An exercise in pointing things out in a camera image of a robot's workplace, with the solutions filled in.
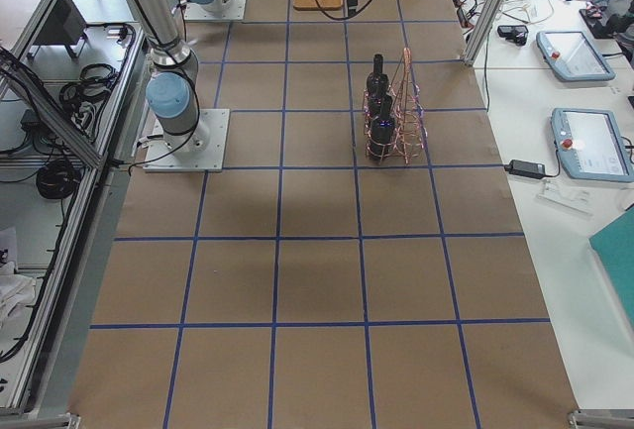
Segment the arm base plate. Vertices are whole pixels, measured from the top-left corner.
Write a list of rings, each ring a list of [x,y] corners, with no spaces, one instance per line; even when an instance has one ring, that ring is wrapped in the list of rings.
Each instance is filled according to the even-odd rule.
[[[193,136],[176,137],[166,135],[155,119],[153,133],[160,134],[161,138],[150,142],[143,169],[148,172],[220,172],[229,122],[229,109],[202,109]]]
[[[187,22],[242,22],[247,0],[214,0],[208,5],[188,2],[184,18]]]

